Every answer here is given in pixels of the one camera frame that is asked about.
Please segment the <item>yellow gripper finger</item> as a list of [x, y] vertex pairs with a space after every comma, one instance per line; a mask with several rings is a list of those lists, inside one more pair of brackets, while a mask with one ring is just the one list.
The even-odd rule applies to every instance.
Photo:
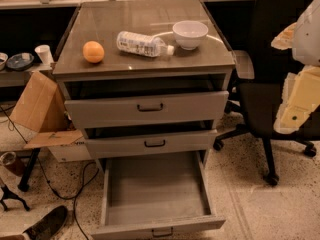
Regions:
[[320, 68], [305, 66], [298, 74], [289, 73], [284, 81], [274, 130], [280, 134], [298, 131], [319, 105]]

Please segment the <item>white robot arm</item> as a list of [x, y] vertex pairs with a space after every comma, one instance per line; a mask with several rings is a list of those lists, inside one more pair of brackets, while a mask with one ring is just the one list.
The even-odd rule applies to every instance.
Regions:
[[295, 23], [273, 39], [271, 46], [291, 49], [293, 59], [304, 65], [298, 74], [287, 75], [273, 125], [276, 132], [290, 134], [320, 105], [320, 0], [313, 0]]

